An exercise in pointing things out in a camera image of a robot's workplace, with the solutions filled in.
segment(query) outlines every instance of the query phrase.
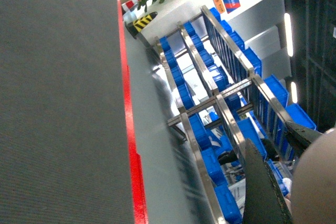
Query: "metal frame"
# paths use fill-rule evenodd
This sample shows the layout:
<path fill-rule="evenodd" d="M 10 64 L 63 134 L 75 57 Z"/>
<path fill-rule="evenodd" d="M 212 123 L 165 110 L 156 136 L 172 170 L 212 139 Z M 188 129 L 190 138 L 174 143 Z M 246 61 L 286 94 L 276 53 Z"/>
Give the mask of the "metal frame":
<path fill-rule="evenodd" d="M 162 49 L 161 43 L 159 41 L 159 38 L 155 38 L 156 39 L 156 47 L 158 49 L 158 53 L 160 55 L 160 61 L 161 64 L 165 70 L 165 73 L 167 75 L 167 79 L 168 79 L 168 84 L 170 86 L 170 89 L 173 93 L 173 97 L 175 100 L 175 103 L 180 111 L 180 115 L 178 115 L 179 121 L 176 124 L 172 124 L 170 125 L 173 129 L 175 129 L 179 134 L 184 135 L 184 133 L 176 126 L 178 123 L 182 122 L 183 128 L 185 130 L 185 136 L 186 139 L 189 141 L 191 149 L 193 151 L 195 160 L 196 160 L 196 166 L 198 169 L 198 172 L 200 174 L 201 180 L 202 180 L 202 184 L 205 190 L 205 194 L 207 196 L 208 199 L 208 203 L 210 206 L 210 210 L 213 216 L 213 220 L 215 222 L 215 224 L 228 224 L 224 218 L 222 209 L 219 205 L 217 196 L 215 194 L 215 190 L 214 190 L 214 186 L 213 186 L 213 182 L 211 180 L 211 178 L 208 175 L 207 169 L 205 167 L 202 155 L 201 155 L 201 151 L 199 149 L 199 145 L 198 142 L 195 138 L 194 132 L 192 130 L 188 115 L 185 113 L 186 109 L 183 105 L 182 99 L 180 97 L 179 91 L 177 89 L 176 83 L 174 81 L 173 75 L 171 73 L 171 69 L 168 65 L 167 59 L 164 55 L 164 51 Z"/>
<path fill-rule="evenodd" d="M 255 74 L 254 67 L 252 66 L 250 61 L 246 58 L 244 53 L 235 44 L 230 35 L 224 30 L 224 28 L 221 26 L 218 20 L 214 17 L 214 15 L 205 5 L 201 7 L 201 11 L 204 17 L 205 26 L 209 34 L 210 41 L 213 47 L 215 48 L 216 53 L 223 58 L 221 52 L 226 52 L 227 54 L 229 54 L 230 53 L 229 51 L 231 51 L 231 53 L 237 59 L 237 63 L 239 63 L 241 66 L 237 68 L 235 60 L 228 62 L 225 59 L 222 59 L 222 62 L 225 65 L 225 67 L 229 68 L 230 70 L 229 72 L 232 74 L 232 77 L 234 78 L 235 82 L 239 82 L 245 79 L 246 77 L 253 76 Z M 241 68 L 243 68 L 246 71 L 246 76 L 244 77 L 242 77 L 240 73 L 236 73 L 234 71 L 235 69 L 241 69 Z"/>
<path fill-rule="evenodd" d="M 197 140 L 192 130 L 188 115 L 186 113 L 182 113 L 180 115 L 180 120 L 186 132 L 186 137 L 190 143 L 191 149 L 193 151 L 193 154 L 196 160 L 196 165 L 198 168 L 198 172 L 201 176 L 201 180 L 204 186 L 205 193 L 208 198 L 208 202 L 210 205 L 210 210 L 211 210 L 214 222 L 215 224 L 227 224 L 227 222 L 225 221 L 222 209 L 220 208 L 217 196 L 215 194 L 212 180 L 209 177 L 208 172 L 206 170 L 206 167 L 205 167 L 202 155 L 201 155 L 201 151 L 199 149 Z"/>
<path fill-rule="evenodd" d="M 181 22 L 178 23 L 178 28 L 183 38 L 183 42 L 187 52 L 194 64 L 194 67 L 201 79 L 201 82 L 209 97 L 219 94 L 218 86 L 212 78 L 208 68 L 205 66 L 203 59 L 198 53 L 193 41 L 191 40 L 189 34 L 185 30 Z"/>
<path fill-rule="evenodd" d="M 228 89 L 223 90 L 220 94 L 223 96 L 223 98 L 226 98 L 226 97 L 228 97 L 232 94 L 238 93 L 239 91 L 241 91 L 245 88 L 248 88 L 250 85 L 252 85 L 251 77 L 249 77 L 249 78 L 247 78 L 247 79 L 245 79 L 245 80 L 243 80 L 239 83 L 236 83 L 236 84 L 232 85 Z M 201 112 L 202 110 L 205 110 L 205 109 L 213 106 L 215 103 L 216 103 L 216 97 L 210 97 L 206 101 L 201 102 L 200 104 L 188 109 L 186 111 L 186 113 L 187 113 L 188 116 L 192 116 L 195 113 Z M 180 118 L 177 115 L 177 116 L 168 120 L 168 126 L 173 126 L 173 125 L 176 125 L 180 122 L 181 122 Z"/>
<path fill-rule="evenodd" d="M 245 170 L 245 138 L 221 94 L 216 97 L 216 103 L 221 113 L 220 116 L 224 122 L 223 126 L 228 139 L 231 142 L 241 166 Z"/>

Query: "dark wall panel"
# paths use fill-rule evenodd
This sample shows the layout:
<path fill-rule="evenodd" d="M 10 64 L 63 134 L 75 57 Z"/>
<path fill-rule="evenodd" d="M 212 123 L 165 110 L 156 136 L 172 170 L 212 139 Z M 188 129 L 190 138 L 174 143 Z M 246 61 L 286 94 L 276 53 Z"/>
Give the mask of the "dark wall panel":
<path fill-rule="evenodd" d="M 134 223 L 117 0 L 0 0 L 0 223 Z"/>

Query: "metal bar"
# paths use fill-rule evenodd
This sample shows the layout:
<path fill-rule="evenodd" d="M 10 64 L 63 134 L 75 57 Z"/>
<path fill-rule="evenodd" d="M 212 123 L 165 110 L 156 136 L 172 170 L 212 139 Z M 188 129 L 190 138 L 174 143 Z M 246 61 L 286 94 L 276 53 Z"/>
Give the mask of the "metal bar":
<path fill-rule="evenodd" d="M 272 91 L 269 89 L 267 84 L 262 80 L 262 78 L 256 74 L 252 77 L 253 83 L 258 88 L 259 92 L 262 94 L 262 96 L 266 99 L 266 101 L 271 105 L 275 113 L 278 115 L 280 120 L 285 123 L 287 121 L 292 122 L 293 119 L 288 114 L 288 112 L 285 110 L 285 108 L 281 105 L 279 100 L 274 96 Z"/>
<path fill-rule="evenodd" d="M 219 94 L 218 86 L 212 78 L 209 70 L 204 64 L 201 56 L 199 55 L 193 41 L 191 40 L 189 34 L 185 30 L 181 22 L 178 23 L 178 28 L 180 30 L 181 36 L 183 38 L 187 52 L 190 55 L 190 58 L 195 66 L 195 69 L 201 79 L 201 82 L 207 91 L 209 97 Z"/>
<path fill-rule="evenodd" d="M 206 42 L 209 40 L 209 36 L 208 35 L 205 35 L 202 39 L 201 39 L 201 42 Z M 175 58 L 178 59 L 179 57 L 182 57 L 184 54 L 187 53 L 187 49 L 184 48 L 182 49 L 181 51 L 179 51 L 178 53 L 175 54 Z"/>
<path fill-rule="evenodd" d="M 241 115 L 244 115 L 244 114 L 250 112 L 252 109 L 253 109 L 253 104 L 249 102 L 245 106 L 238 109 L 236 112 L 239 116 L 241 116 Z"/>
<path fill-rule="evenodd" d="M 186 135 L 185 133 L 179 128 L 177 127 L 177 125 L 173 125 L 172 128 L 184 139 L 186 139 Z"/>
<path fill-rule="evenodd" d="M 208 172 L 206 170 L 206 167 L 205 167 L 202 155 L 201 155 L 201 151 L 199 149 L 194 132 L 190 125 L 188 115 L 186 113 L 182 113 L 180 115 L 180 121 L 183 124 L 184 130 L 186 132 L 186 137 L 193 151 L 193 154 L 196 160 L 196 165 L 198 168 L 198 172 L 201 176 L 201 180 L 204 186 L 206 196 L 208 198 L 208 202 L 209 202 L 209 206 L 210 206 L 210 210 L 211 210 L 214 222 L 215 224 L 227 224 L 227 222 L 225 221 L 222 209 L 220 208 L 217 196 L 215 194 L 215 190 L 212 185 L 212 180 L 210 179 Z"/>
<path fill-rule="evenodd" d="M 220 119 L 217 119 L 216 121 L 213 121 L 211 123 L 208 123 L 206 124 L 204 127 L 207 129 L 207 130 L 212 130 L 212 129 L 215 129 L 217 128 L 218 126 L 220 126 L 222 124 L 222 121 Z"/>
<path fill-rule="evenodd" d="M 190 22 L 194 22 L 195 20 L 199 19 L 201 16 L 202 16 L 202 13 L 198 13 L 196 16 L 192 17 L 189 21 L 190 21 Z M 168 34 L 166 35 L 166 37 L 167 37 L 167 38 L 171 37 L 173 34 L 179 32 L 178 30 L 179 30 L 178 28 L 172 30 L 170 33 L 168 33 Z"/>
<path fill-rule="evenodd" d="M 210 12 L 210 10 L 204 5 L 201 7 L 201 11 L 204 16 L 209 20 L 209 22 L 214 26 L 215 30 L 219 33 L 221 39 L 226 43 L 226 45 L 230 48 L 230 50 L 234 53 L 234 55 L 239 60 L 240 64 L 247 71 L 248 76 L 253 76 L 254 68 L 250 61 L 246 58 L 243 52 L 238 48 L 235 42 L 232 40 L 230 35 L 224 30 L 224 28 L 220 25 L 218 20 L 214 17 L 214 15 Z"/>
<path fill-rule="evenodd" d="M 222 95 L 219 94 L 216 96 L 216 103 L 220 111 L 220 118 L 224 123 L 223 126 L 228 129 L 226 133 L 233 150 L 236 153 L 241 166 L 245 169 L 245 138 Z"/>
<path fill-rule="evenodd" d="M 232 85 L 231 87 L 229 87 L 226 90 L 223 90 L 220 94 L 223 96 L 223 98 L 226 98 L 232 94 L 238 93 L 239 91 L 249 87 L 250 85 L 252 85 L 252 81 L 251 78 L 246 78 L 245 80 Z M 188 116 L 192 116 L 195 113 L 198 113 L 202 110 L 205 110 L 206 108 L 209 108 L 211 106 L 213 106 L 216 103 L 215 101 L 215 97 L 210 97 L 209 99 L 207 99 L 204 102 L 201 102 L 200 104 L 188 109 L 186 111 Z M 171 119 L 168 120 L 168 126 L 172 126 L 175 124 L 180 123 L 180 117 L 177 115 Z"/>
<path fill-rule="evenodd" d="M 164 52 L 163 52 L 161 43 L 159 41 L 159 38 L 156 37 L 155 40 L 156 40 L 156 47 L 158 49 L 158 53 L 159 53 L 159 56 L 160 56 L 160 61 L 161 61 L 161 64 L 164 68 L 164 71 L 166 73 L 166 76 L 167 76 L 167 79 L 168 79 L 168 84 L 169 84 L 169 87 L 172 91 L 173 98 L 175 100 L 176 106 L 177 106 L 179 112 L 183 113 L 183 112 L 185 112 L 185 107 L 183 105 L 182 99 L 180 97 L 180 93 L 177 89 L 175 80 L 173 78 L 172 72 L 171 72 L 170 67 L 168 65 L 166 56 L 164 55 Z"/>

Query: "shelving unit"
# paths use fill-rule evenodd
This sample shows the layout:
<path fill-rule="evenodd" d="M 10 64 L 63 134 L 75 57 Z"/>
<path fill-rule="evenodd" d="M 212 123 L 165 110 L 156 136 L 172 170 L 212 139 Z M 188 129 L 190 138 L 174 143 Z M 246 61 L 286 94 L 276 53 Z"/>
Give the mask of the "shelving unit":
<path fill-rule="evenodd" d="M 238 43 L 239 35 L 235 34 L 226 22 L 220 20 L 218 15 L 216 17 L 214 14 L 214 10 L 207 9 L 206 6 L 201 8 L 202 17 L 204 19 L 204 23 L 206 26 L 206 30 L 208 32 L 209 40 L 214 47 L 217 55 L 219 56 L 222 64 L 225 66 L 226 71 L 231 75 L 234 80 L 234 84 L 228 87 L 223 91 L 219 91 L 216 82 L 211 75 L 209 69 L 211 69 L 211 65 L 203 61 L 202 56 L 200 55 L 199 51 L 202 49 L 202 42 L 199 38 L 197 38 L 197 34 L 194 33 L 193 27 L 191 23 L 186 23 L 183 25 L 182 23 L 178 23 L 177 27 L 185 44 L 185 49 L 189 54 L 192 63 L 197 71 L 201 82 L 207 91 L 208 99 L 201 102 L 198 105 L 192 106 L 191 108 L 187 108 L 184 106 L 185 102 L 183 101 L 184 98 L 181 93 L 179 93 L 179 88 L 177 87 L 177 79 L 171 73 L 171 68 L 167 62 L 165 54 L 169 48 L 167 45 L 161 45 L 160 41 L 163 39 L 156 38 L 156 49 L 160 56 L 160 61 L 162 66 L 164 67 L 165 73 L 167 75 L 167 79 L 171 88 L 171 91 L 174 95 L 174 99 L 177 105 L 177 108 L 180 111 L 180 115 L 177 115 L 171 118 L 168 121 L 168 125 L 176 129 L 176 125 L 182 122 L 184 133 L 186 135 L 187 140 L 189 141 L 192 151 L 197 163 L 198 172 L 200 174 L 204 190 L 206 192 L 210 209 L 212 210 L 212 215 L 214 222 L 217 224 L 220 223 L 228 223 L 225 221 L 225 215 L 230 216 L 227 213 L 228 210 L 223 210 L 223 202 L 219 202 L 219 196 L 216 196 L 216 184 L 211 180 L 206 165 L 202 159 L 201 150 L 208 150 L 207 148 L 214 148 L 211 145 L 206 145 L 200 143 L 200 141 L 195 137 L 193 132 L 191 118 L 197 115 L 199 112 L 208 109 L 209 107 L 214 107 L 217 115 L 218 120 L 215 120 L 211 123 L 206 125 L 202 125 L 204 129 L 214 129 L 219 126 L 222 126 L 224 129 L 224 134 L 227 135 L 235 154 L 239 160 L 240 165 L 243 168 L 243 171 L 246 173 L 248 179 L 249 171 L 246 170 L 246 158 L 247 158 L 247 138 L 244 138 L 244 135 L 239 128 L 237 120 L 240 121 L 239 116 L 234 116 L 236 111 L 232 111 L 229 108 L 229 97 L 237 93 L 241 93 L 242 97 L 241 100 L 243 101 L 243 107 L 238 109 L 240 115 L 251 112 L 251 119 L 255 121 L 257 128 L 259 128 L 263 135 L 266 135 L 273 143 L 275 140 L 278 140 L 279 146 L 278 149 L 282 149 L 282 145 L 284 145 L 284 132 L 286 131 L 286 122 L 293 122 L 294 120 L 290 116 L 290 114 L 286 111 L 284 104 L 282 101 L 280 102 L 276 97 L 277 92 L 273 93 L 271 89 L 272 86 L 269 87 L 270 84 L 267 84 L 259 75 L 261 73 L 261 61 L 258 61 L 257 56 L 251 49 L 245 50 L 244 42 Z M 257 134 L 254 135 L 254 141 L 258 141 L 259 136 Z M 287 152 L 290 152 L 290 146 L 287 147 Z M 269 171 L 271 170 L 274 172 L 273 177 L 274 179 L 270 180 L 270 185 L 272 184 L 271 190 L 276 191 L 275 195 L 281 195 L 282 192 L 285 191 L 283 184 L 281 183 L 281 174 L 279 173 L 278 168 L 271 162 L 265 161 L 266 159 L 266 152 L 262 152 L 262 155 L 258 153 L 260 159 L 264 163 L 264 166 L 269 167 Z M 290 214 L 287 208 L 284 209 L 284 201 L 279 203 L 282 206 L 274 206 L 274 208 L 280 209 L 283 216 L 290 219 Z"/>

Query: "ceiling light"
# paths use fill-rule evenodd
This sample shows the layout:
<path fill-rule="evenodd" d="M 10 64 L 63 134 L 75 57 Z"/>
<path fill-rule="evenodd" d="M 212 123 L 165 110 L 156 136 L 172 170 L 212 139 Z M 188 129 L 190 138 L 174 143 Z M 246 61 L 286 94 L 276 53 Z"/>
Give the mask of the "ceiling light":
<path fill-rule="evenodd" d="M 290 84 L 290 88 L 291 88 L 293 103 L 298 103 L 298 92 L 296 90 L 296 84 L 295 84 L 295 82 L 292 82 Z"/>
<path fill-rule="evenodd" d="M 286 29 L 286 41 L 287 41 L 287 53 L 290 57 L 292 57 L 293 56 L 292 25 L 288 13 L 285 13 L 285 29 Z"/>

